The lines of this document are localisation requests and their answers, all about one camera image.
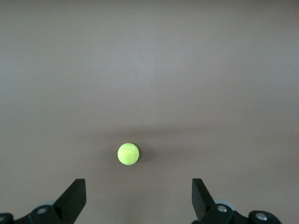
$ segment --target floor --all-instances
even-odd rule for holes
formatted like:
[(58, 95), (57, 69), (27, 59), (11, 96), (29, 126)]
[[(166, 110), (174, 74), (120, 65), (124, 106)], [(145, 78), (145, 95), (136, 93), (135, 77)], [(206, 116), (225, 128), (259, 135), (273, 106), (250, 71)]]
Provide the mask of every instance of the floor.
[(188, 224), (202, 178), (299, 220), (297, 1), (1, 1), (0, 105), (15, 218), (85, 178), (77, 224)]

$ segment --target screw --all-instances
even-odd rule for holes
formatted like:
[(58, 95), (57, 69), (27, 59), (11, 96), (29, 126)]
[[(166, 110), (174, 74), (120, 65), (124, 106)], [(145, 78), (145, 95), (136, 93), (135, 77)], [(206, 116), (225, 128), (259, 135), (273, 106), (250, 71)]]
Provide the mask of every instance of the screw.
[(256, 213), (256, 217), (259, 219), (259, 220), (262, 220), (262, 221), (267, 221), (268, 218), (266, 217), (266, 215), (264, 215), (263, 213)]
[(225, 206), (223, 206), (223, 205), (218, 205), (218, 210), (219, 211), (221, 211), (221, 212), (227, 212), (228, 210), (227, 210), (227, 208), (225, 207)]
[(37, 211), (37, 214), (38, 215), (40, 215), (40, 214), (43, 214), (43, 213), (45, 213), (47, 211), (47, 209), (39, 209), (38, 211)]

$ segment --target black mechanical part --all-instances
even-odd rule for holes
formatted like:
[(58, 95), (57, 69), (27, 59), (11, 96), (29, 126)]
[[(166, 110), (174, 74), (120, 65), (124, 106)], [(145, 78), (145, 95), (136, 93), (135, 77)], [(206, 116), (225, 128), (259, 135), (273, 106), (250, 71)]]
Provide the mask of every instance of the black mechanical part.
[(227, 205), (215, 204), (201, 179), (192, 181), (192, 204), (198, 219), (192, 224), (281, 224), (266, 211), (252, 211), (246, 218)]
[(53, 205), (43, 205), (14, 220), (0, 214), (0, 224), (73, 224), (86, 204), (85, 179), (76, 179)]

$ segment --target gray surface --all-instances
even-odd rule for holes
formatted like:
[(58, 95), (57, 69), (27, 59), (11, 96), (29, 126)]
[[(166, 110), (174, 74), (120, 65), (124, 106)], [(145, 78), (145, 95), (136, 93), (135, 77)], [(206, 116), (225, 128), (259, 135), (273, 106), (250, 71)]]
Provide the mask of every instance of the gray surface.
[(298, 115), (297, 1), (0, 2), (1, 212), (80, 177), (78, 224), (186, 224), (201, 177), (297, 223)]

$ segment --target yellow tennis ball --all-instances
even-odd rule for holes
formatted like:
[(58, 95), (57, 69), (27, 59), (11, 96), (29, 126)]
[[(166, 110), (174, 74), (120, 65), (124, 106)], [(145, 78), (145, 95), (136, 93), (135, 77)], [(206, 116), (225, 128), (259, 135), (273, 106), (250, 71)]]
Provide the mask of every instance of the yellow tennis ball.
[(125, 143), (118, 149), (117, 156), (121, 163), (133, 165), (139, 158), (139, 150), (136, 145)]

